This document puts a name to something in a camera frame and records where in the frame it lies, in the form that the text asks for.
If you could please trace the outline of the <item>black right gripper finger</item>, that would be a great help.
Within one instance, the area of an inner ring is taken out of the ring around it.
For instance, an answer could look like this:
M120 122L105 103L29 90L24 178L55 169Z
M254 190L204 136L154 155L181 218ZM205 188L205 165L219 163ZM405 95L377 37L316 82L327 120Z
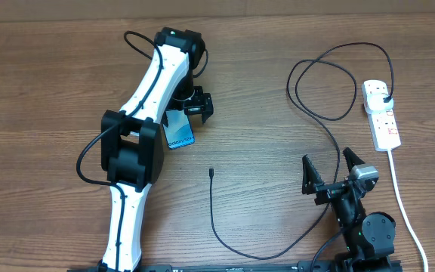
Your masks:
M343 155L347 163L347 168L351 175L357 175L359 173L361 165L365 162L361 160L349 147L343 150Z
M305 155L302 157L303 166L303 181L302 181L302 193L310 195L317 192L317 188L324 185L319 172L316 170L312 161Z

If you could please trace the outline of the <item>blue Galaxy smartphone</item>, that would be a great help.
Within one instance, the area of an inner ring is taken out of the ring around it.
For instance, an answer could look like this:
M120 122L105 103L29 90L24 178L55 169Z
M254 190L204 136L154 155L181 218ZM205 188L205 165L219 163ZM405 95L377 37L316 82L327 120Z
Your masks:
M163 125L168 148L177 148L191 145L195 142L188 116L184 111L169 110L166 112L167 125Z

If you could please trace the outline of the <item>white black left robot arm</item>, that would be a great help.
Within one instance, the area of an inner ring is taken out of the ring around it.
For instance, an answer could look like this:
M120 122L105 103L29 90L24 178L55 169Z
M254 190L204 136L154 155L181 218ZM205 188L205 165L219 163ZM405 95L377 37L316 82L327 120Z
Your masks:
M207 54L201 33L165 27L153 47L149 69L131 99L101 119L101 167L112 211L98 271L136 271L140 264L143 212L164 162L161 127L171 124L167 115L176 110L206 120L214 112L210 94L193 82L193 70Z

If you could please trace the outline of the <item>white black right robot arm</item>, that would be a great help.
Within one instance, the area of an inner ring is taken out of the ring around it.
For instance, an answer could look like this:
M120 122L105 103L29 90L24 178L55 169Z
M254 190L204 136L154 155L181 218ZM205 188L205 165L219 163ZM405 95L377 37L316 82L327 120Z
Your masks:
M372 191L379 179L376 167L362 161L350 148L343 151L349 175L341 182L325 184L308 156L303 156L303 194L316 196L315 204L329 204L339 231L325 242L310 261L299 261L299 271L401 271L399 261L391 261L396 235L395 220L384 212L367 214L361 199ZM334 259L318 257L338 237L347 251Z

